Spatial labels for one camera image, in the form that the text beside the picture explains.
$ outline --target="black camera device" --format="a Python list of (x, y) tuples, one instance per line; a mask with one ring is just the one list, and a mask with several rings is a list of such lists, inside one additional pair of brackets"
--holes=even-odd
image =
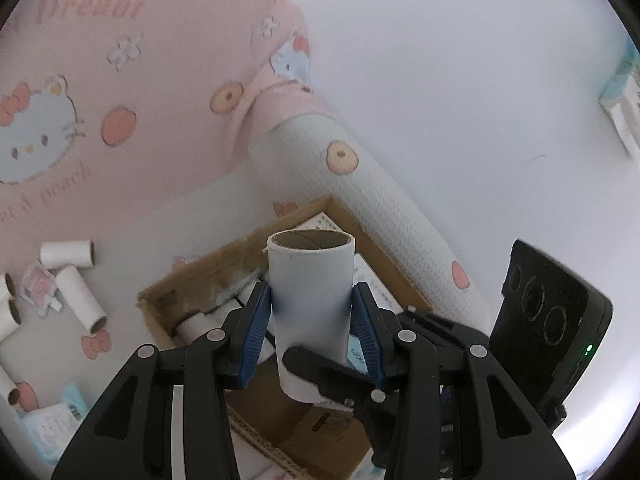
[(611, 302), (580, 276), (521, 240), (511, 249), (502, 295), (491, 352), (554, 430), (566, 416), (562, 402), (609, 327)]

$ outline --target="pink fabric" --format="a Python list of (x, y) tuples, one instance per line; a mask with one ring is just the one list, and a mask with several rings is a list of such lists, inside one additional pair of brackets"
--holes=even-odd
[(284, 0), (22, 0), (0, 32), (0, 268), (104, 238), (322, 112), (309, 51)]

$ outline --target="pink bow print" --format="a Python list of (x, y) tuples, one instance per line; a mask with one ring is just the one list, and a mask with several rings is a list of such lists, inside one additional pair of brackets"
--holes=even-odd
[(0, 101), (0, 126), (11, 126), (14, 122), (14, 115), (23, 112), (29, 107), (31, 102), (31, 91), (27, 83), (20, 83), (14, 89), (14, 93), (5, 96)]
[(89, 359), (95, 359), (100, 352), (111, 350), (111, 337), (106, 330), (98, 330), (94, 336), (83, 335), (80, 344), (84, 355)]

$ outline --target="camera lens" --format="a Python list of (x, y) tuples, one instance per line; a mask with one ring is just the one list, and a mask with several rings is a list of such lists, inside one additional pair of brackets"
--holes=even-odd
[(522, 282), (522, 269), (519, 265), (513, 267), (511, 276), (509, 276), (509, 290), (511, 292), (517, 292)]
[(566, 331), (566, 312), (564, 308), (556, 305), (545, 318), (545, 341), (550, 346), (556, 346), (562, 341)]
[(545, 287), (535, 278), (531, 278), (522, 297), (522, 313), (529, 321), (533, 321), (540, 314), (544, 303)]

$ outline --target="cardboard box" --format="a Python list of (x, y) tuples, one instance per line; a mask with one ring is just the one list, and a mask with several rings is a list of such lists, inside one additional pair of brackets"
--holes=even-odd
[[(358, 219), (335, 198), (322, 198), (259, 228), (169, 274), (138, 297), (145, 322), (160, 349), (172, 348), (176, 327), (229, 288), (239, 276), (267, 270), (267, 238), (324, 212), (356, 238), (360, 253), (398, 303), (432, 310), (393, 260), (364, 232)], [(350, 412), (318, 408), (287, 397), (280, 389), (275, 357), (258, 366), (246, 389), (226, 394), (232, 428), (294, 478), (347, 480), (369, 441)]]

